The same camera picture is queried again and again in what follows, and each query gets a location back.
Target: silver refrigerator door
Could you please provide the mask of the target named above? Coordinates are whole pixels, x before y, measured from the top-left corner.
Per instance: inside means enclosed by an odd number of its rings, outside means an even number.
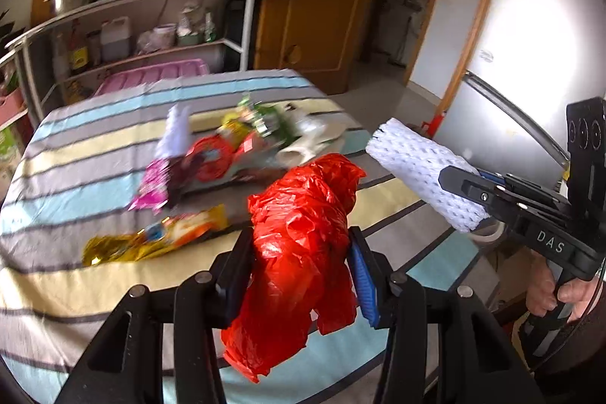
[[[491,0],[469,70],[566,149],[566,105],[606,92],[602,0]],[[435,139],[474,165],[552,187],[558,164],[463,83]]]

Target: metal bolt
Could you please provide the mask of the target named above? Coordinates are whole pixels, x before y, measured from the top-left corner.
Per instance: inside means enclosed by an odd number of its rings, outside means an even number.
[[[200,271],[196,276],[194,276],[196,283],[200,285],[204,285],[206,283],[210,283],[213,280],[213,275],[208,271]]]
[[[132,288],[130,288],[128,290],[128,294],[132,298],[139,298],[140,296],[143,296],[145,294],[145,286],[143,286],[143,285],[133,286]]]
[[[456,289],[457,294],[461,298],[471,298],[473,296],[473,290],[469,286],[461,285]]]
[[[403,285],[408,280],[406,274],[400,273],[399,271],[393,271],[389,278],[392,280],[392,283],[396,283],[396,285]]]

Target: red plastic bag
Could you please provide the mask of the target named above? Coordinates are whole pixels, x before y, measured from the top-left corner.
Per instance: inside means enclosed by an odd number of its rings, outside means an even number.
[[[248,198],[256,262],[240,315],[221,339],[225,359],[251,381],[305,347],[311,310],[321,334],[355,320],[344,261],[347,215],[364,176],[344,156],[328,154]]]

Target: striped tablecloth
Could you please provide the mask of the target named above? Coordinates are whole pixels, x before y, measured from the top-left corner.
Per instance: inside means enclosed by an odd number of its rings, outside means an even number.
[[[51,403],[108,313],[130,286],[152,291],[179,285],[228,251],[246,224],[246,198],[258,184],[214,184],[192,194],[173,214],[225,203],[231,232],[165,256],[83,268],[90,237],[138,231],[155,218],[127,206],[162,136],[170,107],[191,106],[195,137],[212,132],[245,91],[253,99],[347,123],[343,154],[364,168],[350,225],[393,268],[406,265],[423,283],[451,289],[465,276],[496,286],[478,264],[478,250],[453,232],[429,205],[364,152],[369,134],[306,79],[291,70],[213,74],[159,81],[91,98],[52,112],[36,130],[0,212],[0,354],[21,386]],[[312,332],[307,348],[272,370],[258,385],[220,361],[230,403],[371,402],[386,331],[361,315],[327,336]],[[221,354],[222,346],[217,345]],[[172,325],[164,337],[165,402],[175,402]],[[430,358],[428,370],[435,369]]]

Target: human hand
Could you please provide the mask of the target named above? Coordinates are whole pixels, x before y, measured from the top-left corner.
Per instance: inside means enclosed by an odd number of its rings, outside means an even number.
[[[553,274],[543,256],[536,252],[533,253],[533,262],[530,270],[530,280],[528,282],[528,291],[526,292],[526,307],[532,315],[544,317],[549,310],[553,310],[556,305],[556,297],[554,291],[556,282],[553,279]],[[600,283],[600,292],[596,296],[593,307],[596,306],[602,292],[602,281],[597,277],[591,281],[582,281],[573,279],[562,285],[558,290],[558,300],[564,303],[574,303],[574,307],[568,322],[572,322],[581,318],[587,305],[592,299],[593,291],[596,285]]]

